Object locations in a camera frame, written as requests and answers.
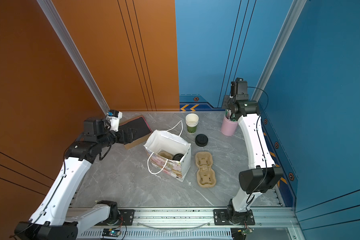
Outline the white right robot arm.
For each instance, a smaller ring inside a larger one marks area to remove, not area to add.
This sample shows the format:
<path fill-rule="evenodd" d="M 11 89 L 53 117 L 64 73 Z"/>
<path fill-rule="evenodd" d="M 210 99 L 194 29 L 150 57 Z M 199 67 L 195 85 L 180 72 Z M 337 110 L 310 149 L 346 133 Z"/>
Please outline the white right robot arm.
<path fill-rule="evenodd" d="M 248 170 L 239 173 L 240 189 L 227 206 L 227 218 L 233 225 L 254 225 L 252 204 L 272 189 L 283 176 L 268 150 L 258 102 L 249 99 L 248 83 L 242 78 L 231 82 L 231 90 L 224 97 L 224 120 L 238 124 L 243 132 L 248 153 Z"/>

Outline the single pulp cup carrier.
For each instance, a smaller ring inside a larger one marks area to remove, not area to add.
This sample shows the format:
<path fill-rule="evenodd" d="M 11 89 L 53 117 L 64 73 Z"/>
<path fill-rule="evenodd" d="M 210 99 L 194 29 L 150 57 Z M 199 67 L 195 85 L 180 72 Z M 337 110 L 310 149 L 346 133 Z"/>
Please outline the single pulp cup carrier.
<path fill-rule="evenodd" d="M 173 155 L 171 155 L 170 153 L 165 152 L 165 151 L 159 152 L 159 156 L 166 158 L 168 160 L 172 160 L 172 158 L 173 158 Z"/>

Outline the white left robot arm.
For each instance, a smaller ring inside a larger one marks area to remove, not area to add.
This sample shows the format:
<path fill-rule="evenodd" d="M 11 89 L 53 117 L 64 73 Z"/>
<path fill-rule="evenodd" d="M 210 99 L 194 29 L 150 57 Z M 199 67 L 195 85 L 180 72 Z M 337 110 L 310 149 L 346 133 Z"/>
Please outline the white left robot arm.
<path fill-rule="evenodd" d="M 104 148 L 113 144 L 129 144 L 137 139 L 138 129 L 119 128 L 120 117 L 88 118 L 83 132 L 63 155 L 62 168 L 46 197 L 26 222 L 19 222 L 12 238 L 16 240 L 75 240 L 99 222 L 121 221 L 118 204 L 100 201 L 82 215 L 67 220 L 70 203 L 87 171 Z"/>

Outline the cartoon animal paper gift bag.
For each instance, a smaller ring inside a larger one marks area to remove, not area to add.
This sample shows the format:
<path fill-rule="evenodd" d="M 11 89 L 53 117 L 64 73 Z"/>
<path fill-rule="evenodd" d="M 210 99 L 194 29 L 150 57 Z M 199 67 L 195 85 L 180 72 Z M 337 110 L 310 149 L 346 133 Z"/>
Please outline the cartoon animal paper gift bag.
<path fill-rule="evenodd" d="M 169 130 L 155 130 L 144 144 L 147 167 L 152 175 L 167 174 L 183 182 L 191 166 L 189 142 L 182 138 L 184 125 L 179 121 Z"/>

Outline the black plastic cup lid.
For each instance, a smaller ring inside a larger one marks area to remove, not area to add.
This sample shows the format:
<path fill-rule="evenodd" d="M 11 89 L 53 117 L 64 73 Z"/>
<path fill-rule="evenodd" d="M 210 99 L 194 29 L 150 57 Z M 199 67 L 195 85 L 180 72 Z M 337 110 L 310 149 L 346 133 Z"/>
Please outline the black plastic cup lid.
<path fill-rule="evenodd" d="M 180 162 L 182 158 L 184 157 L 184 154 L 175 154 L 172 158 L 173 161 Z"/>

